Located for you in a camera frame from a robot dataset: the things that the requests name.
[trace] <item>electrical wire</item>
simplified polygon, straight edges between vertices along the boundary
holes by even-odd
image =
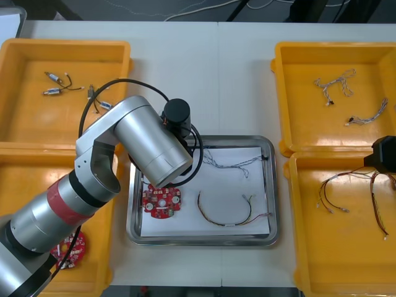
[[[73,250],[73,248],[74,248],[74,246],[75,246],[75,243],[77,242],[77,238],[79,237],[80,230],[81,230],[81,226],[78,226],[77,229],[75,230],[73,240],[72,240],[72,242],[70,243],[70,247],[69,247],[69,249],[67,250],[66,254],[64,255],[62,262],[59,264],[59,266],[58,266],[57,269],[54,271],[54,273],[52,273],[52,275],[51,275],[51,280],[53,280],[54,277],[59,273],[59,271],[61,270],[62,266],[63,266],[64,263],[66,262],[67,258],[70,256],[70,253],[72,252],[72,250]]]
[[[246,5],[247,5],[248,8],[250,8],[250,9],[262,9],[262,8],[265,8],[265,7],[269,6],[269,5],[271,5],[273,2],[274,2],[274,0],[270,0],[268,3],[265,3],[264,5],[261,5],[261,6],[259,6],[259,7],[251,6],[249,3],[247,3]]]
[[[326,106],[329,105],[334,105],[334,101],[330,98],[329,91],[327,90],[329,86],[336,84],[337,82],[340,82],[342,84],[342,92],[346,97],[351,97],[354,93],[353,91],[348,87],[348,84],[346,83],[347,79],[354,77],[356,75],[356,69],[348,69],[345,71],[340,77],[336,78],[335,80],[332,80],[331,82],[328,82],[327,84],[321,84],[321,78],[318,78],[314,81],[314,84],[320,88],[323,88],[323,95],[327,99]]]
[[[361,119],[358,116],[352,116],[345,125],[349,126],[350,124],[353,124],[353,123],[358,124],[358,125],[364,125],[364,124],[371,123],[376,118],[378,118],[381,115],[381,113],[384,112],[387,105],[388,105],[388,98],[384,98],[382,100],[381,107],[379,108],[379,110],[375,116],[368,118],[368,119]]]
[[[153,86],[151,86],[149,84],[146,84],[144,82],[140,82],[140,81],[134,80],[134,79],[115,79],[115,80],[112,80],[111,82],[108,82],[108,83],[102,85],[98,90],[96,90],[93,93],[92,97],[88,100],[88,102],[87,102],[87,104],[86,104],[86,106],[85,106],[85,108],[84,108],[84,110],[82,112],[81,119],[80,119],[79,134],[78,134],[79,138],[83,134],[84,122],[85,122],[85,119],[87,117],[88,111],[89,111],[92,103],[94,103],[95,100],[97,100],[97,96],[102,91],[106,90],[106,88],[108,88],[109,86],[114,85],[114,84],[118,84],[120,82],[129,82],[131,84],[137,84],[137,85],[141,85],[143,87],[147,87],[147,88],[157,92],[158,94],[160,94],[165,99],[165,101],[167,101],[167,102],[169,101],[169,98],[163,92],[161,92],[159,89],[157,89],[157,88],[155,88],[155,87],[153,87]],[[191,124],[191,127],[194,130],[194,132],[196,133],[196,136],[197,136],[198,140],[200,141],[201,156],[200,156],[200,162],[198,163],[198,166],[197,166],[197,169],[196,169],[196,171],[198,172],[198,170],[200,168],[200,165],[202,164],[202,158],[203,158],[203,155],[204,155],[204,145],[203,145],[203,142],[202,142],[202,138],[200,137],[197,129],[192,124]],[[189,178],[185,179],[184,181],[180,182],[179,184],[187,183],[188,181],[190,181],[197,174],[197,172],[195,172],[195,174],[193,173]],[[75,246],[75,243],[77,241],[77,238],[78,238],[78,236],[80,234],[80,230],[81,230],[81,226],[78,226],[76,231],[75,231],[75,235],[73,237],[73,240],[72,240],[72,242],[71,242],[71,244],[69,246],[69,249],[66,252],[66,255],[64,256],[63,260],[61,261],[59,267],[52,274],[51,279],[53,279],[59,273],[61,267],[64,265],[64,263],[66,262],[67,258],[70,256],[70,253],[72,252],[72,250],[73,250],[73,248]]]
[[[252,198],[254,197],[254,195],[251,195],[250,198],[247,198],[244,194],[242,195],[242,198],[247,202],[247,204],[249,204],[249,215],[247,216],[246,219],[244,219],[242,222],[240,223],[233,223],[233,224],[224,224],[224,223],[219,223],[219,222],[215,222],[212,219],[210,219],[207,214],[204,212],[201,204],[200,204],[200,191],[198,193],[198,198],[197,198],[197,206],[199,211],[201,212],[202,216],[204,217],[205,220],[207,220],[209,223],[212,223],[214,225],[220,226],[220,227],[235,227],[235,226],[243,226],[243,225],[247,225],[252,223],[253,221],[257,220],[259,217],[266,217],[269,216],[270,213],[261,213],[258,216],[256,216],[255,218],[253,218],[252,220],[250,219],[252,217]]]
[[[333,23],[335,23],[335,21],[337,20],[338,15],[341,13],[342,7],[344,6],[344,4],[345,4],[345,0],[342,0],[341,6],[340,6],[340,8],[338,9],[338,11],[337,11],[337,13],[335,14],[335,17],[334,17],[334,19],[333,19]]]
[[[270,5],[271,3],[273,3],[274,1],[282,2],[282,3],[288,3],[288,4],[293,4],[293,3],[294,3],[294,1],[287,1],[287,0],[270,0],[268,3],[266,3],[266,4],[264,4],[264,5],[261,5],[261,6],[259,6],[259,7],[251,6],[251,5],[248,3],[248,4],[247,4],[247,7],[250,8],[250,9],[254,9],[254,10],[263,9],[263,8],[269,6],[269,5]],[[196,12],[206,11],[206,10],[209,10],[209,9],[215,9],[215,8],[218,8],[218,7],[227,6],[227,5],[229,5],[229,4],[231,4],[231,3],[234,3],[234,2],[240,2],[240,0],[232,0],[232,1],[228,1],[228,2],[222,3],[222,4],[218,4],[218,5],[214,5],[214,6],[208,6],[208,7],[203,7],[203,8],[200,8],[200,9],[196,9],[196,10],[194,10],[194,11],[183,12],[183,11],[188,10],[189,8],[192,8],[192,7],[194,7],[194,6],[198,6],[198,5],[201,5],[201,4],[205,3],[205,2],[207,2],[207,0],[203,0],[203,1],[201,1],[201,2],[198,2],[198,3],[195,3],[195,4],[191,4],[191,5],[189,5],[189,6],[185,7],[185,8],[183,8],[183,9],[181,9],[177,14],[146,14],[146,13],[144,13],[144,12],[134,12],[134,11],[132,11],[130,8],[126,7],[126,6],[119,5],[119,4],[115,4],[115,3],[113,3],[113,2],[111,2],[111,1],[109,1],[109,0],[104,0],[104,2],[108,3],[108,4],[111,5],[111,6],[117,7],[117,8],[119,8],[119,9],[125,9],[125,10],[127,10],[130,14],[133,14],[133,15],[144,15],[144,16],[147,16],[147,17],[156,17],[156,16],[166,17],[166,19],[164,20],[164,22],[167,22],[167,21],[169,21],[169,20],[171,20],[171,19],[173,19],[173,18],[175,18],[175,17],[181,17],[181,16],[183,16],[183,15],[195,14]],[[342,5],[341,5],[341,4],[327,4],[327,5],[326,5],[326,7],[340,7],[340,6],[342,6]]]
[[[160,94],[160,95],[165,99],[165,101],[169,101],[169,98],[168,98],[163,92],[161,92],[159,89],[157,89],[157,88],[155,88],[155,87],[153,87],[153,86],[151,86],[151,85],[149,85],[149,84],[146,84],[146,83],[144,83],[144,82],[139,82],[138,80],[134,80],[134,79],[114,79],[114,80],[112,80],[111,82],[105,83],[105,84],[102,85],[99,89],[97,89],[97,90],[93,93],[92,97],[88,100],[88,103],[87,103],[87,105],[85,106],[85,108],[84,108],[84,110],[83,110],[83,112],[82,112],[81,119],[80,119],[79,137],[81,137],[81,135],[82,135],[82,133],[83,133],[84,122],[85,122],[85,118],[87,117],[89,108],[91,107],[92,103],[96,100],[97,96],[98,96],[102,91],[106,90],[106,88],[110,87],[111,85],[118,84],[118,83],[120,83],[120,82],[128,82],[128,83],[130,83],[130,84],[137,84],[137,85],[141,85],[141,86],[143,86],[143,87],[149,88],[149,89],[153,90],[154,92],[157,92],[158,94]]]
[[[290,0],[290,1],[288,1],[288,0],[276,0],[276,1],[277,2],[282,2],[282,3],[288,3],[288,4],[293,4],[294,3],[294,0]],[[344,5],[348,4],[350,1],[351,0],[346,1],[344,3]],[[326,4],[326,7],[340,7],[341,5],[343,5],[343,4]]]
[[[216,160],[213,158],[212,153],[210,152],[210,150],[205,149],[203,162],[205,164],[212,165],[212,166],[214,166],[214,167],[216,167],[218,169],[232,169],[232,168],[239,169],[239,170],[241,170],[243,172],[245,178],[248,178],[249,177],[249,170],[247,170],[246,168],[243,168],[243,167],[244,166],[248,166],[248,165],[250,165],[251,163],[254,163],[257,160],[260,160],[260,161],[265,160],[265,157],[263,155],[260,155],[258,157],[255,157],[255,158],[252,158],[250,160],[243,161],[241,163],[234,164],[234,165],[219,165],[216,162]]]
[[[169,20],[171,20],[171,19],[173,19],[173,18],[175,18],[175,17],[181,17],[181,16],[183,16],[183,15],[195,14],[196,12],[207,11],[208,9],[214,9],[214,8],[226,6],[226,5],[229,5],[229,4],[231,4],[231,3],[235,3],[235,2],[240,2],[240,0],[231,0],[231,1],[228,1],[228,2],[225,2],[225,3],[222,3],[222,4],[218,4],[218,5],[213,5],[213,6],[208,6],[208,7],[203,7],[203,8],[200,8],[200,9],[196,9],[196,10],[194,10],[194,11],[184,12],[184,13],[182,13],[182,14],[175,14],[175,15],[172,15],[171,17],[166,18],[166,19],[164,20],[164,22],[167,22],[167,21],[169,21]]]
[[[191,128],[192,130],[195,132],[198,142],[199,142],[199,159],[198,159],[198,165],[195,168],[195,170],[191,173],[191,175],[184,179],[183,181],[179,182],[179,183],[174,183],[174,184],[167,184],[165,187],[180,187],[183,184],[188,183],[190,180],[192,180],[195,175],[197,175],[198,171],[200,170],[201,166],[202,166],[202,162],[204,160],[204,142],[202,141],[202,138],[197,130],[197,128],[195,128],[195,126],[193,124],[191,124]]]
[[[343,207],[339,207],[339,206],[335,205],[334,203],[332,203],[329,200],[329,198],[327,197],[327,193],[326,193],[326,186],[328,185],[328,183],[331,180],[333,180],[335,178],[338,178],[339,176],[350,175],[350,176],[354,176],[354,177],[357,177],[357,178],[370,179],[370,193],[371,193],[371,200],[372,200],[372,206],[373,206],[373,209],[374,209],[375,218],[376,218],[378,227],[384,233],[384,239],[386,239],[389,234],[385,230],[384,222],[382,221],[382,218],[381,218],[380,213],[379,213],[378,202],[377,202],[375,194],[374,194],[374,182],[375,182],[375,179],[377,178],[377,176],[380,175],[380,173],[378,171],[375,171],[371,176],[369,176],[367,173],[356,172],[356,171],[358,171],[358,170],[360,170],[362,168],[363,167],[357,168],[357,169],[355,169],[353,171],[342,172],[342,173],[333,175],[331,178],[326,179],[321,184],[321,187],[319,189],[319,200],[318,200],[318,202],[316,204],[316,207],[319,208],[319,203],[321,202],[322,205],[326,208],[326,210],[329,213],[334,213],[334,211],[329,206],[327,206],[325,204],[325,202],[324,202],[324,200],[325,200],[331,207],[333,207],[335,209],[339,209],[339,210],[341,210],[343,212],[350,212],[348,209],[343,208]],[[390,179],[390,182],[392,184],[392,189],[394,191],[396,191],[396,179],[391,174],[386,174],[386,176],[388,176],[388,178]]]
[[[66,75],[67,79],[69,80],[69,85],[65,86],[62,83],[56,81],[56,83],[62,87],[61,90],[67,89],[69,91],[78,91],[78,90],[83,90],[84,89],[84,87],[70,88],[72,86],[72,84],[73,84],[72,83],[72,78],[70,77],[70,75],[67,72],[65,72],[64,75]]]

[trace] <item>white paper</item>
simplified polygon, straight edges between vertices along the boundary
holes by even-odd
[[[219,165],[234,165],[261,155],[259,147],[253,148],[216,148],[210,149],[213,159]],[[194,152],[194,164],[197,165],[199,150]],[[252,200],[252,215],[256,217],[267,213],[267,199],[264,190],[262,161],[244,166],[249,171],[248,178],[239,169],[219,169],[202,164],[197,175],[181,190],[181,210],[166,219],[152,218],[143,211],[141,236],[199,236],[199,235],[251,235],[269,234],[267,217],[259,217],[243,226],[217,226],[202,216],[197,206],[200,192],[200,204],[206,215],[213,221],[224,224],[243,222],[249,215],[249,204],[243,199],[255,195]],[[186,176],[178,177],[178,182]]]
[[[7,39],[17,36],[20,23],[18,14],[0,15],[0,46]]]

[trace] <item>silver robot arm segment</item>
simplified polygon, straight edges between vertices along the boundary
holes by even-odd
[[[155,187],[165,186],[192,164],[144,97],[117,104],[77,140],[72,172],[12,217],[0,218],[0,296],[36,296],[54,264],[49,251],[120,192],[111,169],[118,143]]]

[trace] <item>wire harness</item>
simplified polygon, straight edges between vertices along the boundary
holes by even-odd
[[[376,118],[378,118],[381,113],[384,112],[386,106],[388,105],[388,98],[384,98],[382,100],[381,107],[379,108],[379,111],[376,113],[375,116],[368,118],[368,119],[361,119],[358,116],[352,116],[348,122],[345,124],[346,126],[349,126],[350,124],[358,124],[358,125],[364,125],[373,122]]]
[[[314,84],[316,86],[323,88],[323,95],[327,99],[326,106],[334,105],[334,101],[330,98],[329,91],[327,89],[329,86],[336,84],[337,82],[340,82],[342,84],[342,92],[346,97],[351,97],[354,94],[353,91],[348,87],[346,81],[347,79],[349,79],[350,77],[354,77],[355,75],[356,75],[356,69],[349,69],[345,71],[339,78],[332,80],[327,84],[321,84],[321,78],[318,78],[314,81]]]
[[[197,198],[197,205],[198,205],[198,209],[201,212],[202,216],[205,218],[205,220],[207,220],[209,223],[212,223],[214,225],[220,226],[220,227],[235,227],[235,226],[243,226],[243,225],[247,225],[249,223],[252,223],[253,221],[257,220],[259,217],[267,217],[269,216],[271,213],[267,212],[267,213],[261,213],[260,215],[257,215],[256,217],[254,217],[253,219],[251,219],[252,217],[252,198],[254,197],[254,195],[251,195],[249,198],[247,198],[244,194],[242,195],[242,198],[247,202],[247,204],[249,204],[249,215],[247,216],[246,219],[244,219],[242,222],[240,223],[232,223],[232,224],[224,224],[224,223],[218,223],[213,221],[212,219],[210,219],[207,214],[204,212],[204,210],[202,209],[202,206],[200,204],[200,192],[198,194],[198,198]]]
[[[384,222],[381,219],[381,215],[379,213],[378,202],[377,202],[376,196],[374,194],[374,182],[375,182],[377,176],[380,175],[380,172],[375,171],[371,176],[369,175],[371,172],[368,172],[368,173],[357,172],[358,170],[360,170],[362,168],[363,167],[360,167],[353,171],[347,171],[347,172],[342,172],[342,173],[333,175],[331,178],[328,178],[324,182],[322,182],[321,187],[319,189],[319,200],[317,201],[316,207],[319,208],[320,204],[322,204],[324,206],[324,208],[326,209],[326,211],[328,211],[328,213],[331,213],[331,214],[334,213],[332,208],[341,210],[342,212],[346,212],[346,213],[350,212],[348,209],[346,209],[344,207],[337,206],[333,202],[330,201],[330,199],[327,197],[327,193],[326,193],[326,187],[327,187],[328,183],[333,179],[336,179],[340,176],[346,176],[346,175],[354,176],[356,178],[369,179],[370,180],[370,193],[371,193],[372,206],[374,209],[374,214],[376,217],[377,225],[384,234],[384,240],[386,240],[389,234],[388,234],[388,232],[386,232]],[[385,174],[385,175],[388,176],[388,178],[390,179],[392,189],[394,191],[396,191],[396,179],[391,174]]]
[[[266,160],[266,159],[267,159],[266,157],[264,157],[263,155],[261,155],[261,156],[257,156],[257,157],[255,157],[255,158],[250,159],[250,160],[243,161],[243,162],[241,162],[241,163],[234,164],[234,165],[220,165],[220,164],[218,164],[218,163],[216,162],[216,160],[213,158],[212,154],[210,153],[210,150],[206,148],[206,149],[204,150],[204,160],[203,160],[203,163],[212,165],[212,166],[214,166],[214,167],[216,167],[216,168],[219,168],[219,169],[232,169],[232,168],[236,168],[236,169],[239,169],[239,170],[241,170],[241,171],[243,172],[245,178],[248,178],[248,177],[249,177],[249,170],[247,170],[246,168],[243,168],[243,167],[244,167],[244,166],[248,166],[248,165],[250,165],[251,163],[254,163],[255,161],[258,161],[258,160],[263,161],[263,160]]]

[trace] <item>tray rim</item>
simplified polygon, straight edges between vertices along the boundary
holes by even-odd
[[[141,190],[141,183],[139,187],[135,184],[139,183],[141,179],[141,172],[131,165],[130,181],[129,181],[129,197],[127,205],[127,220],[126,231],[128,238],[138,245],[156,245],[156,246],[271,246],[279,237],[280,217],[278,211],[278,184],[277,172],[275,164],[275,150],[267,138],[262,136],[202,136],[204,141],[236,141],[242,140],[244,142],[251,142],[250,145],[233,145],[231,147],[252,147],[254,142],[261,142],[262,149],[266,146],[269,154],[270,162],[263,164],[267,169],[266,172],[271,174],[272,179],[267,182],[267,189],[272,188],[272,193],[268,194],[267,201],[273,200],[273,223],[270,223],[270,234],[265,238],[254,237],[254,235],[221,235],[221,236],[155,236],[142,237],[135,232],[136,218],[136,195]]]

